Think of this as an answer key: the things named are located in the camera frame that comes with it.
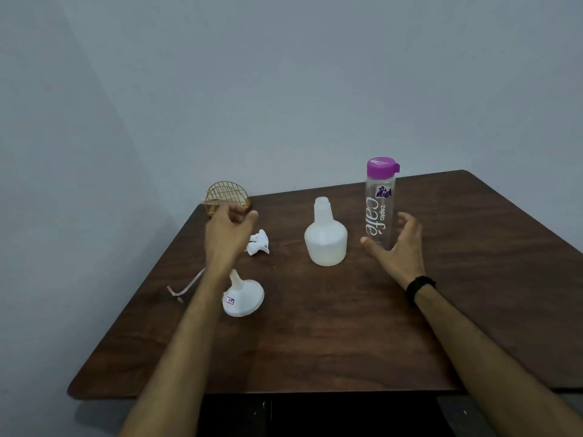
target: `gold wire holder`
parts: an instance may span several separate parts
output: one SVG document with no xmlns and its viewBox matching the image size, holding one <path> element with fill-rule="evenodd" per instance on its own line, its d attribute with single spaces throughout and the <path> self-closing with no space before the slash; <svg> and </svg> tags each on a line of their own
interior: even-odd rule
<svg viewBox="0 0 583 437">
<path fill-rule="evenodd" d="M 215 182 L 209 187 L 206 198 L 202 202 L 205 205 L 206 213 L 213 216 L 219 205 L 228 202 L 229 204 L 239 204 L 245 208 L 251 207 L 251 198 L 239 184 L 230 181 Z"/>
</svg>

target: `hand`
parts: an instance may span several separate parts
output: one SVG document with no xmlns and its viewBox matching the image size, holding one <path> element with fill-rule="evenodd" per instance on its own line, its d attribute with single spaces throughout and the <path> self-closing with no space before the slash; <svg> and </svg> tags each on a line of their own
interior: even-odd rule
<svg viewBox="0 0 583 437">
<path fill-rule="evenodd" d="M 391 251 L 367 237 L 360 238 L 366 252 L 375 257 L 383 269 L 404 290 L 419 276 L 425 275 L 421 254 L 421 232 L 423 227 L 409 213 L 399 213 L 399 237 Z"/>
<path fill-rule="evenodd" d="M 249 243 L 253 225 L 259 217 L 252 210 L 247 216 L 241 205 L 223 204 L 207 222 L 205 229 L 206 271 L 230 273 L 235 259 Z"/>
</svg>

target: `black wristband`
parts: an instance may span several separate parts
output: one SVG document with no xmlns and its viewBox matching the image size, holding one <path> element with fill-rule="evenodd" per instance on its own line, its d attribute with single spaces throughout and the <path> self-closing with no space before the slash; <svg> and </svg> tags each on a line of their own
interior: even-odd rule
<svg viewBox="0 0 583 437">
<path fill-rule="evenodd" d="M 415 280 L 407 286 L 407 289 L 404 291 L 404 293 L 412 307 L 417 306 L 417 304 L 415 304 L 415 295 L 421 289 L 421 287 L 426 286 L 427 284 L 435 288 L 435 281 L 427 276 L 416 277 Z"/>
</svg>

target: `white plastic bottle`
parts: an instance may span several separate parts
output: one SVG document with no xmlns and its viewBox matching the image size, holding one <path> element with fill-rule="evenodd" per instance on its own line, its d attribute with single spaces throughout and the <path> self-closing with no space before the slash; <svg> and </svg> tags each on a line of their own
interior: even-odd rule
<svg viewBox="0 0 583 437">
<path fill-rule="evenodd" d="M 401 166 L 393 158 L 380 157 L 368 161 L 366 167 L 366 232 L 388 250 L 391 249 L 395 174 L 401 171 Z"/>
<path fill-rule="evenodd" d="M 332 206 L 328 198 L 316 198 L 314 223 L 304 233 L 310 259 L 324 267 L 342 262 L 346 256 L 347 239 L 346 227 L 332 217 Z"/>
</svg>

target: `water bottle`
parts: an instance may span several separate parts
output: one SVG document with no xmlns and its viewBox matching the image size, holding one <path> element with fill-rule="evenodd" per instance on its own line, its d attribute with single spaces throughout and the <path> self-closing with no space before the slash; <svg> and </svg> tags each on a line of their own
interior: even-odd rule
<svg viewBox="0 0 583 437">
<path fill-rule="evenodd" d="M 400 171 L 401 166 L 393 158 L 373 158 L 366 166 L 366 232 L 387 250 L 391 249 L 395 174 Z"/>
</svg>

